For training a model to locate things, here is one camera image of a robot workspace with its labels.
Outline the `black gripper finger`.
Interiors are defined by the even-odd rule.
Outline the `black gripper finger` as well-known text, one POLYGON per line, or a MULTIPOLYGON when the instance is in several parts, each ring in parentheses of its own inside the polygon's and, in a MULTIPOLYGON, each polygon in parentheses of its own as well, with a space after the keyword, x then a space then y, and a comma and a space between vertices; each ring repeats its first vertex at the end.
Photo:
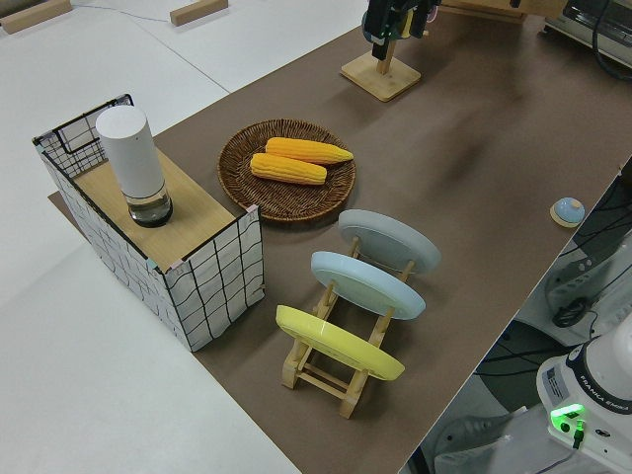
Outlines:
POLYGON ((429 1, 420 0, 414 8, 412 19, 412 36, 420 39, 423 36, 429 14, 429 1))
POLYGON ((391 29, 395 19, 393 0, 375 0, 369 2, 369 33, 373 43, 372 55, 384 60, 388 50, 391 29))

